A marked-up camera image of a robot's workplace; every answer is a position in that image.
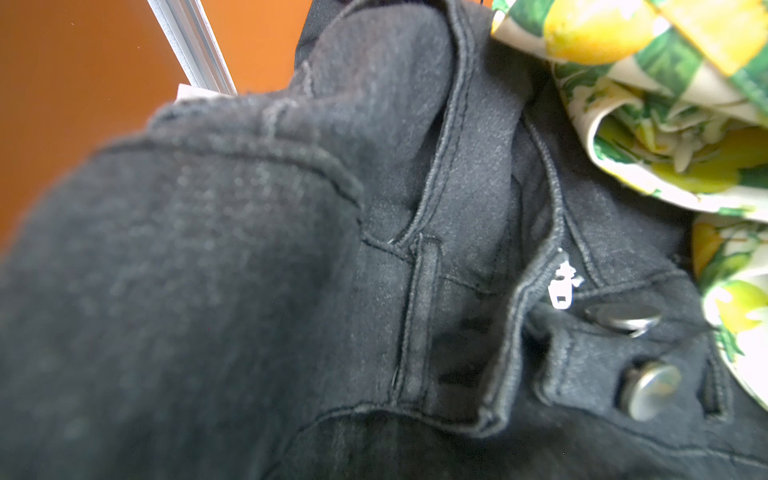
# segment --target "zipper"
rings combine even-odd
[[[584,277],[576,275],[576,269],[568,262],[568,255],[554,272],[554,278],[549,282],[549,300],[558,310],[571,306],[574,299],[574,288],[584,282]]]

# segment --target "orange wall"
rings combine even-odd
[[[202,0],[237,93],[285,88],[311,0]]]
[[[142,0],[0,2],[0,243],[46,187],[186,81]]]

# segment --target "black denim fabric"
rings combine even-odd
[[[676,262],[690,214],[591,164],[488,9],[340,10],[313,5],[288,89],[168,107],[28,218],[0,478],[768,478]],[[664,320],[611,335],[582,318],[605,301]],[[635,422],[647,359],[684,382]]]

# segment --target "jeans button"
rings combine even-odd
[[[638,422],[647,422],[666,408],[677,393],[683,376],[665,362],[648,362],[626,372],[621,387],[621,410]]]
[[[642,303],[600,303],[587,308],[587,318],[609,329],[637,338],[661,321],[661,310]]]

